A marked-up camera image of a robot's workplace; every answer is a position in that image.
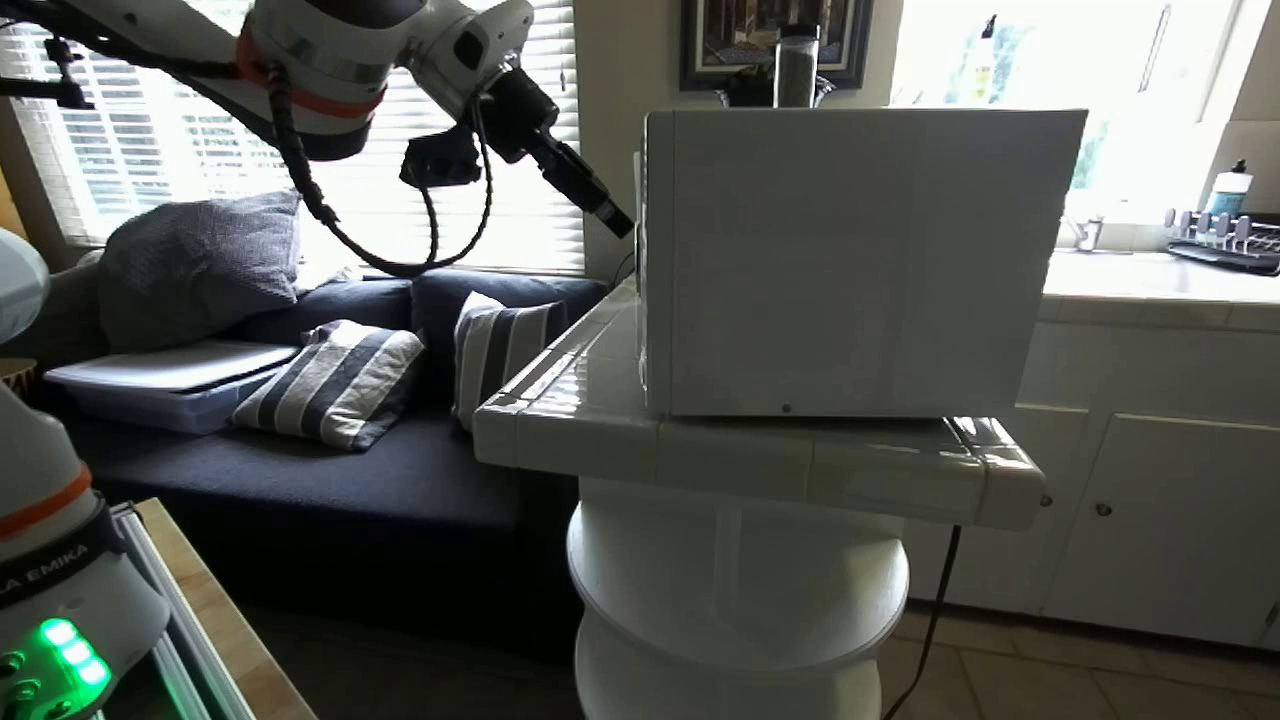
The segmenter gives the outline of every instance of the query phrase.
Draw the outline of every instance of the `floor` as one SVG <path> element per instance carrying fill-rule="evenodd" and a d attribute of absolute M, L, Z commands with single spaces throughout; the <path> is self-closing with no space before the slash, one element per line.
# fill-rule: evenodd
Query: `floor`
<path fill-rule="evenodd" d="M 326 720 L 573 720 L 566 669 L 400 634 L 254 616 L 261 634 Z M 885 709 L 911 681 L 927 616 L 881 647 Z M 1002 616 L 945 616 L 901 720 L 1280 720 L 1280 656 L 1133 640 Z"/>

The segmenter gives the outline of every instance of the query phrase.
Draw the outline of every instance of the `striped pillow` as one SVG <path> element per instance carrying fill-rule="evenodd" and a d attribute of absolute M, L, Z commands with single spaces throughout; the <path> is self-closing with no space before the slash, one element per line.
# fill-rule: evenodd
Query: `striped pillow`
<path fill-rule="evenodd" d="M 546 323 L 554 302 L 502 307 L 501 301 L 471 290 L 452 323 L 452 417 L 471 429 L 475 408 L 501 393 L 537 350 L 546 349 Z"/>
<path fill-rule="evenodd" d="M 308 331 L 291 362 L 235 408 L 235 429 L 367 448 L 402 399 L 408 366 L 425 350 L 410 331 L 333 320 Z"/>

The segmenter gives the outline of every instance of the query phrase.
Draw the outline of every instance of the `white pedestal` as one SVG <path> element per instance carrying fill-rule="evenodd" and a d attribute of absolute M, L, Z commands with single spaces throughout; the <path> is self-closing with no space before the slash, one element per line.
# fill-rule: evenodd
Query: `white pedestal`
<path fill-rule="evenodd" d="M 901 516 L 1019 526 L 1043 499 L 994 421 L 666 421 L 635 362 L 624 284 L 475 412 L 479 458 L 578 474 L 562 546 L 593 720 L 870 720 Z"/>
<path fill-rule="evenodd" d="M 566 568 L 587 715 L 881 710 L 877 645 L 906 599 L 901 520 L 585 478 Z"/>

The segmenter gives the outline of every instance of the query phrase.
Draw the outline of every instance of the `microwave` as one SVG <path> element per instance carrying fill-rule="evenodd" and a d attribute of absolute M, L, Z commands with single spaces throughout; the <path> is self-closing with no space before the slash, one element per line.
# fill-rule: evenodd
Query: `microwave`
<path fill-rule="evenodd" d="M 639 384 L 663 417 L 1000 417 L 1084 110 L 644 121 Z"/>

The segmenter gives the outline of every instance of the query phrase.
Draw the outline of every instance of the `black cable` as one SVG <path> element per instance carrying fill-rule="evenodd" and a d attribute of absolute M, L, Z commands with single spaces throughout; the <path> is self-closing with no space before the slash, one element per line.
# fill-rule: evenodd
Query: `black cable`
<path fill-rule="evenodd" d="M 484 206 L 479 206 L 479 222 L 475 222 L 471 238 L 469 238 L 458 251 L 442 257 L 436 266 L 442 266 L 442 265 L 457 265 L 457 258 L 471 257 L 471 247 L 479 244 L 479 234 L 484 234 L 484 227 L 488 227 L 488 216 L 490 216 L 490 163 L 488 163 L 484 128 L 479 128 L 479 170 L 484 170 Z"/>
<path fill-rule="evenodd" d="M 927 629 L 925 629 L 925 647 L 921 647 L 914 676 L 911 676 L 911 682 L 889 705 L 885 720 L 891 720 L 891 715 L 911 698 L 914 682 L 925 681 L 925 664 L 927 664 L 927 652 L 931 652 L 931 632 L 937 632 L 937 620 L 945 616 L 948 582 L 953 582 L 953 572 L 955 572 L 955 553 L 961 553 L 961 524 L 953 524 L 948 559 L 945 559 L 945 577 L 941 577 L 941 582 L 937 582 L 937 599 L 931 599 L 931 612 L 927 612 Z"/>
<path fill-rule="evenodd" d="M 289 78 L 279 68 L 268 70 L 270 78 L 270 137 L 275 137 L 275 146 L 279 146 L 279 159 L 291 174 L 291 189 L 304 195 L 308 212 L 346 247 L 354 251 L 365 265 L 386 273 L 386 276 L 419 276 L 428 266 L 442 266 L 442 265 L 457 265 L 462 257 L 471 257 L 471 247 L 479 244 L 484 227 L 488 227 L 488 216 L 490 216 L 490 163 L 488 163 L 488 145 L 484 145 L 484 128 L 479 128 L 479 159 L 484 159 L 484 212 L 479 212 L 479 222 L 471 233 L 471 238 L 447 257 L 447 258 L 436 258 L 439 251 L 439 221 L 436 221 L 436 202 L 428 192 L 425 195 L 425 206 L 428 206 L 428 222 L 433 222 L 433 251 L 425 265 L 400 265 L 400 258 L 386 258 L 386 257 L 375 257 L 367 251 L 359 238 L 350 238 L 342 227 L 339 227 L 339 216 L 325 202 L 325 192 L 318 182 L 311 181 L 311 159 L 291 128 L 291 109 L 289 109 Z"/>

